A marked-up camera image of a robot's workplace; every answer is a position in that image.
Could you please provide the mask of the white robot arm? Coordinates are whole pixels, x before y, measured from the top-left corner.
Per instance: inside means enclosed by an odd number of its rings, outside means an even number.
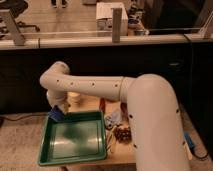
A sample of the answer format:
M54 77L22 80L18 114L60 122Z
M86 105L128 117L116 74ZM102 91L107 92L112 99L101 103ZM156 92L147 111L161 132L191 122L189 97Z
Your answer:
M178 100L165 78L73 76L66 63L57 61L39 82L51 106L63 104L69 92L125 103L137 171L191 171Z

